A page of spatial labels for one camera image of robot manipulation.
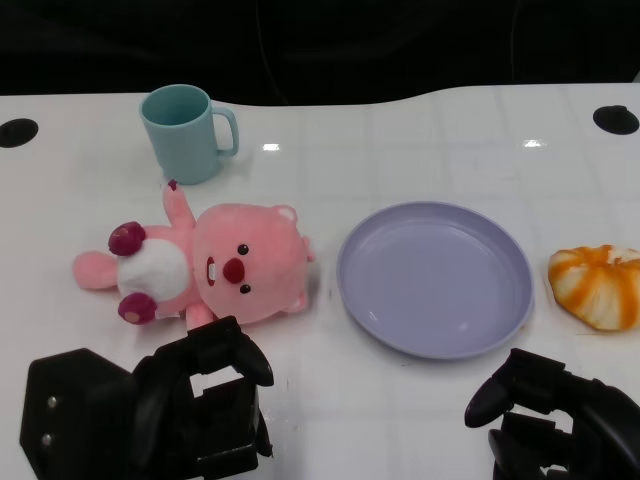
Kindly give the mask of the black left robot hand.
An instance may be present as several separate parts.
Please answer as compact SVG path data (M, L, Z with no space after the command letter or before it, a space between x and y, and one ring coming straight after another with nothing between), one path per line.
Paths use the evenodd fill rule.
M260 348L228 316L126 371L82 348L33 361L19 442L40 479L222 479L273 448Z

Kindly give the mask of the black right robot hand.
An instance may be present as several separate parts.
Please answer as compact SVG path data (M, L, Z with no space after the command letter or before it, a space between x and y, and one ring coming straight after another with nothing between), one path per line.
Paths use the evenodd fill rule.
M469 428L488 433L496 479L636 479L639 406L559 361L511 350L470 400Z

